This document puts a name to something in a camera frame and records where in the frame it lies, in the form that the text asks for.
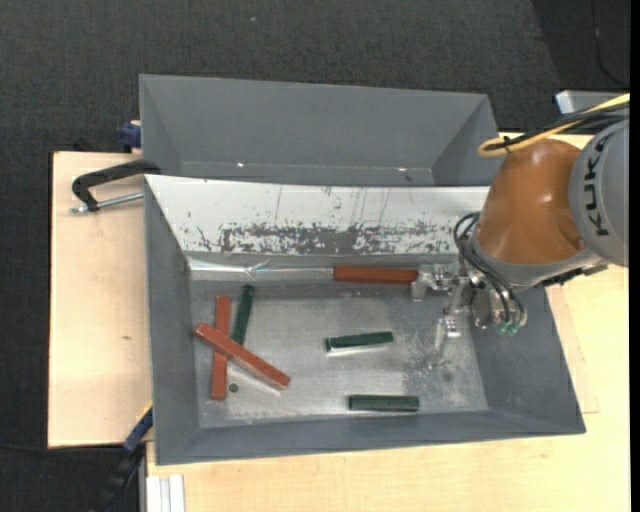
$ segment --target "wooden table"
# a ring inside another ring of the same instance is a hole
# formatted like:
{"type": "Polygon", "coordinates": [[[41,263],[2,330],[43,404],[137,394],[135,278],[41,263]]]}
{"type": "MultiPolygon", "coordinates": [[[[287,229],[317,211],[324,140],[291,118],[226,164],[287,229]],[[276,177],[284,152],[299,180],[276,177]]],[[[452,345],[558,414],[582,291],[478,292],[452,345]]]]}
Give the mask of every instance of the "wooden table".
{"type": "MultiPolygon", "coordinates": [[[[75,176],[136,158],[54,155],[52,448],[122,442],[151,397],[142,204],[68,212],[79,204],[75,176]]],[[[96,195],[139,186],[138,177],[96,195]]],[[[147,472],[184,475],[189,512],[628,510],[628,272],[581,277],[549,297],[584,435],[180,466],[156,466],[150,445],[147,472]]]]}

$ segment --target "dark carpet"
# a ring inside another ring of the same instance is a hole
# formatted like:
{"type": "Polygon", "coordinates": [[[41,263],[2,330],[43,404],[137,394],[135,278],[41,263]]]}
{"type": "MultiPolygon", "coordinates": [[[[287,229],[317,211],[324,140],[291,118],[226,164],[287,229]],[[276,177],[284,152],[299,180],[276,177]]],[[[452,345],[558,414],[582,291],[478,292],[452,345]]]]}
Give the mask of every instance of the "dark carpet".
{"type": "MultiPolygon", "coordinates": [[[[11,511],[86,510],[117,462],[114,450],[43,450],[48,152],[122,151],[139,73],[481,92],[501,129],[553,120],[563,88],[629,83],[630,0],[0,0],[0,26],[0,510],[11,511]]],[[[131,489],[114,510],[135,502],[131,489]]]]}

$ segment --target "dark green block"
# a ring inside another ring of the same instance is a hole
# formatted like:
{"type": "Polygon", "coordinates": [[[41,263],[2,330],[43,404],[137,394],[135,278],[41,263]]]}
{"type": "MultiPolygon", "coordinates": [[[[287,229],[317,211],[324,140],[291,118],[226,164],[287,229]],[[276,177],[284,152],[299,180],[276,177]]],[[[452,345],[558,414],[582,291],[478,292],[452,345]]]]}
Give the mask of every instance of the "dark green block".
{"type": "Polygon", "coordinates": [[[254,293],[255,288],[248,284],[242,287],[242,292],[240,293],[240,302],[238,303],[236,319],[231,332],[231,339],[240,345],[244,343],[247,335],[247,325],[249,324],[249,316],[251,316],[254,293]]]}
{"type": "Polygon", "coordinates": [[[420,400],[408,395],[351,395],[350,411],[417,412],[420,400]]]}
{"type": "Polygon", "coordinates": [[[371,332],[366,334],[353,334],[350,336],[336,336],[326,338],[327,351],[341,348],[373,347],[393,342],[393,334],[390,332],[371,332]]]}

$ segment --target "cable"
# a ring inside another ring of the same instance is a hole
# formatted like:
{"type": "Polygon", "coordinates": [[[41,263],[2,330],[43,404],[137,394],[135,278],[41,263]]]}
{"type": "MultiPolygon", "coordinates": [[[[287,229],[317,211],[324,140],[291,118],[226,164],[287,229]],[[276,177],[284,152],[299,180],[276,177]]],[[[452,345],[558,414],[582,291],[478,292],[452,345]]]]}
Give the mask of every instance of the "cable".
{"type": "Polygon", "coordinates": [[[526,322],[527,313],[524,305],[520,301],[520,299],[513,293],[513,290],[498,274],[496,274],[491,268],[489,268],[473,251],[469,251],[462,243],[462,240],[467,239],[469,236],[469,232],[475,226],[480,218],[479,212],[469,213],[463,216],[453,228],[453,241],[460,252],[462,258],[470,263],[476,270],[482,272],[486,278],[489,280],[491,285],[494,287],[498,296],[500,297],[500,301],[502,302],[502,307],[504,308],[504,323],[506,325],[512,323],[514,325],[522,326],[526,322]],[[466,221],[471,219],[471,222],[466,226],[462,236],[459,234],[460,226],[466,221]],[[516,303],[518,307],[518,318],[511,322],[511,312],[509,308],[509,304],[507,302],[507,298],[505,293],[516,303]]]}
{"type": "Polygon", "coordinates": [[[575,126],[583,121],[594,119],[595,117],[601,116],[604,113],[609,113],[625,108],[630,102],[631,94],[622,94],[611,100],[600,103],[595,107],[590,107],[588,109],[563,116],[550,125],[538,128],[536,130],[533,130],[532,132],[525,133],[514,139],[505,140],[500,137],[490,139],[482,143],[478,147],[478,154],[482,157],[493,157],[511,153],[513,151],[518,151],[522,148],[530,146],[531,144],[534,144],[535,142],[546,139],[551,135],[555,135],[556,133],[567,130],[568,128],[575,126]]]}

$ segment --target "red stick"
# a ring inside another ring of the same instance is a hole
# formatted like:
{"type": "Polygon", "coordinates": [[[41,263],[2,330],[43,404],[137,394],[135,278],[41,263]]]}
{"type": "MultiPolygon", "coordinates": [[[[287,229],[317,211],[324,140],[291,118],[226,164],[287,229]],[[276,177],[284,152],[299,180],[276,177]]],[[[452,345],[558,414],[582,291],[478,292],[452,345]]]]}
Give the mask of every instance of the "red stick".
{"type": "MultiPolygon", "coordinates": [[[[231,317],[231,298],[216,297],[216,329],[228,335],[231,317]]],[[[213,351],[211,364],[211,399],[224,400],[227,396],[227,356],[213,351]]]]}
{"type": "Polygon", "coordinates": [[[381,267],[333,267],[334,281],[350,283],[409,284],[418,279],[417,270],[381,267]]]}
{"type": "Polygon", "coordinates": [[[196,327],[194,334],[211,345],[214,350],[222,352],[238,366],[251,372],[270,386],[276,389],[285,389],[289,385],[290,379],[287,375],[233,341],[219,329],[201,322],[196,327]]]}

